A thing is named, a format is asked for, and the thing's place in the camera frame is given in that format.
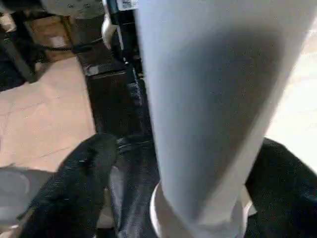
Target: white sticker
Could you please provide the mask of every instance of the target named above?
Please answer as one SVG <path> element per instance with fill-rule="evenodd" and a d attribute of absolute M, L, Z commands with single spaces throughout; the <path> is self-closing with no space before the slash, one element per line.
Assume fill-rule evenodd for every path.
<path fill-rule="evenodd" d="M 117 0 L 120 11 L 138 9 L 139 0 Z"/>
<path fill-rule="evenodd" d="M 66 43 L 64 41 L 64 37 L 62 36 L 54 36 L 51 37 L 51 42 L 53 47 L 63 47 L 66 46 Z"/>

